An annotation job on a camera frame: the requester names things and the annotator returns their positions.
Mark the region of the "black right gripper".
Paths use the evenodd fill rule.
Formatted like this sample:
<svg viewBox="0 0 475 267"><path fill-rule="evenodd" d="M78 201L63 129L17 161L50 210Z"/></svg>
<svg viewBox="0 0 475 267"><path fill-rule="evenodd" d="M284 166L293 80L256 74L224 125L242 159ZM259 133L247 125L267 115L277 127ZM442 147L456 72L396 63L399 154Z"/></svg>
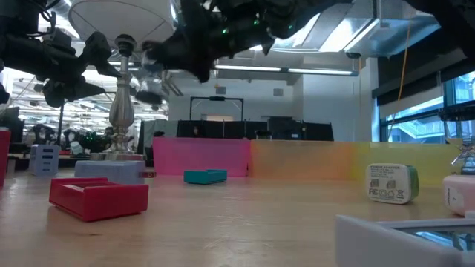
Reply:
<svg viewBox="0 0 475 267"><path fill-rule="evenodd" d="M205 83L214 67L213 56L233 56L256 46L268 53L275 43L256 1L181 0L180 9L180 31L163 42L143 42L144 67L188 70Z"/></svg>

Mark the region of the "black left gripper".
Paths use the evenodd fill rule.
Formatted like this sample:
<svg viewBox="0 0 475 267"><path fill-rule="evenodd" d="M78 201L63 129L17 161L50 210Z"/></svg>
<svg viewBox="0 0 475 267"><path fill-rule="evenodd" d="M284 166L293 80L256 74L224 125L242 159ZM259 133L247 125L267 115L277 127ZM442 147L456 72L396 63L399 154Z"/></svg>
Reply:
<svg viewBox="0 0 475 267"><path fill-rule="evenodd" d="M93 32L86 39L82 59L42 44L37 39L2 36L2 60L5 67L53 79L42 88L46 103L53 108L62 107L66 101L73 102L104 93L104 88L85 80L75 80L84 73L88 65L93 65L101 75L121 77L120 72L109 63L110 56L108 41L99 31Z"/></svg>

